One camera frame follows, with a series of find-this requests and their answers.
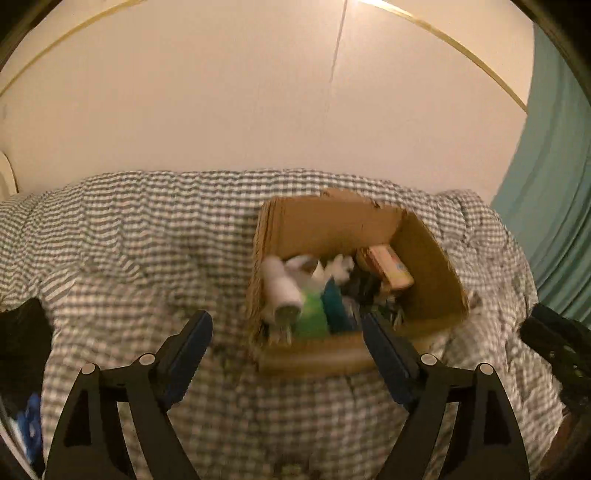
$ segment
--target gingham bedspread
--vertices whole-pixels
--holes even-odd
[[[518,325],[537,297],[524,254],[497,214],[472,192],[430,195],[310,170],[106,174],[0,203],[0,304],[13,308],[38,296],[55,327],[43,382],[45,456],[85,362],[129,364],[205,309],[215,322],[212,345],[184,400],[169,412],[201,478],[375,476],[405,420],[376,371],[261,382],[245,349],[260,206],[273,196],[328,187],[401,205],[431,229],[472,308],[432,353],[455,367],[486,361],[497,369],[535,474],[562,404],[549,365],[519,339]],[[439,472],[453,414],[446,413],[426,478]],[[137,476],[150,478],[128,408],[121,417]]]

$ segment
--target teal object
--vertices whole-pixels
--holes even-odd
[[[591,327],[591,106],[534,28],[528,117],[492,207],[523,248],[540,302]]]
[[[343,296],[340,294],[334,278],[326,283],[324,292],[322,292],[322,305],[330,333],[352,332],[357,329],[355,319],[351,319],[347,315],[345,305],[343,305]]]
[[[300,319],[293,327],[293,334],[298,338],[323,338],[330,335],[319,294],[306,294]]]

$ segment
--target green object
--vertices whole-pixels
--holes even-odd
[[[323,338],[330,335],[320,295],[306,294],[304,308],[300,320],[294,325],[293,333],[298,338]]]

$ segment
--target white wall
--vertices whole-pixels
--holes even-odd
[[[147,0],[101,18],[0,97],[0,150],[24,191],[135,168],[312,167],[429,191],[472,188],[491,200],[525,112],[465,56],[383,9],[349,0],[336,49],[343,1]],[[64,0],[0,72],[0,90],[60,35],[117,3]],[[435,11],[410,3],[397,5]],[[429,21],[464,35],[526,100],[531,23],[509,0],[480,4],[471,18],[489,32],[502,26],[499,39],[513,18],[511,45],[472,25],[462,34],[451,14]]]

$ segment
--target blue object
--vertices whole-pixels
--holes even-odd
[[[347,311],[343,305],[343,297],[334,278],[331,278],[327,282],[321,298],[330,333],[353,332],[357,330],[355,319],[347,315]]]
[[[41,398],[37,393],[32,394],[27,402],[27,409],[17,414],[18,429],[25,444],[25,454],[29,463],[35,462],[43,447],[41,437]]]
[[[418,400],[418,353],[392,326],[371,313],[361,320],[363,341],[392,399],[407,410]]]
[[[212,336],[213,319],[200,310],[181,333],[169,337],[162,345],[164,355],[157,371],[165,379],[165,385],[158,399],[167,411],[183,399]]]

